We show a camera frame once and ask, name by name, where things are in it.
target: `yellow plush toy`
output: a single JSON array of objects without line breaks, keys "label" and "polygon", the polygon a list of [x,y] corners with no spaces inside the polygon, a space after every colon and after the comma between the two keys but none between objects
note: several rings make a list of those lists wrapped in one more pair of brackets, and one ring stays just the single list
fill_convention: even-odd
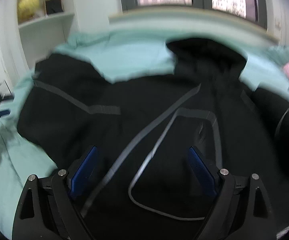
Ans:
[{"label": "yellow plush toy", "polygon": [[18,2],[18,21],[24,22],[33,17],[39,9],[39,0],[19,0]]}]

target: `light blue bedding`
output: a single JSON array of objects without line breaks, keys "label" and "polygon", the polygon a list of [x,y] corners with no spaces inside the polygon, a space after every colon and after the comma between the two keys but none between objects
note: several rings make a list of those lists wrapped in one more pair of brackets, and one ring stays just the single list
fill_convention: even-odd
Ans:
[{"label": "light blue bedding", "polygon": [[[111,33],[72,35],[67,44],[55,51],[91,62],[110,82],[145,75],[173,73],[175,59],[166,48],[166,40],[195,36],[193,33],[158,31],[115,31]],[[289,99],[289,81],[280,71],[289,61],[287,48],[253,48],[233,40],[222,42],[247,58],[240,79],[255,89],[260,83]],[[56,168],[45,152],[17,133],[20,111],[33,86],[31,73],[15,87],[15,100],[0,109],[11,115],[0,119],[0,230],[11,239],[13,218],[27,177],[48,176]]]}]

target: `shelf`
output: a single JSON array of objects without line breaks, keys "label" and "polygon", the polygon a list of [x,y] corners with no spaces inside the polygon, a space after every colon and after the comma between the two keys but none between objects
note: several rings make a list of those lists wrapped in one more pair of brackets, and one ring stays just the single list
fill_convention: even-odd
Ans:
[{"label": "shelf", "polygon": [[44,22],[50,22],[52,20],[59,20],[63,18],[73,17],[74,15],[75,15],[74,13],[68,13],[68,12],[54,13],[49,16],[40,17],[40,18],[32,19],[24,23],[21,23],[18,25],[18,28],[21,30],[28,26],[32,26],[32,25],[36,25],[36,24],[44,23]]}]

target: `silver screw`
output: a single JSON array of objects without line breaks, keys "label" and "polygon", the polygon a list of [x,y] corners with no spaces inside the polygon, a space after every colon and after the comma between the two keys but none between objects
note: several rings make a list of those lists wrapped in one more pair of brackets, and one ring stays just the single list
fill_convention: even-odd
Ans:
[{"label": "silver screw", "polygon": [[30,175],[30,176],[28,177],[28,180],[29,180],[29,181],[33,181],[35,178],[36,178],[35,175]]},{"label": "silver screw", "polygon": [[66,171],[66,170],[64,170],[64,169],[62,169],[62,170],[58,171],[58,175],[59,175],[59,176],[65,176],[65,175],[66,175],[66,173],[67,173],[67,171]]},{"label": "silver screw", "polygon": [[221,169],[221,170],[220,170],[220,173],[221,173],[222,175],[228,175],[228,174],[229,174],[229,172],[228,172],[227,169]]},{"label": "silver screw", "polygon": [[253,174],[251,175],[251,177],[252,177],[253,179],[259,179],[259,175],[258,175],[258,174],[255,174],[255,173],[253,173]]}]

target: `black jacket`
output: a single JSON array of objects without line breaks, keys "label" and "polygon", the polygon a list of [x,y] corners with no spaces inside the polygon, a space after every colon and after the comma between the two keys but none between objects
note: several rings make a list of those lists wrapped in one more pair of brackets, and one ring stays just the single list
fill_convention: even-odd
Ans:
[{"label": "black jacket", "polygon": [[178,218],[205,216],[213,199],[201,193],[187,163],[187,151],[196,145],[234,175],[259,174],[278,227],[288,225],[289,182],[272,129],[254,104],[258,97],[251,100],[251,91],[238,80],[246,60],[208,39],[167,46],[177,56],[174,75],[115,84],[86,62],[52,54],[36,65],[19,134],[41,146],[59,168],[68,168],[90,145],[99,148],[90,188],[76,201],[82,208],[92,192],[85,221],[96,239],[192,239],[197,233],[200,220],[147,211],[128,195],[155,145],[131,190],[137,203]]}]

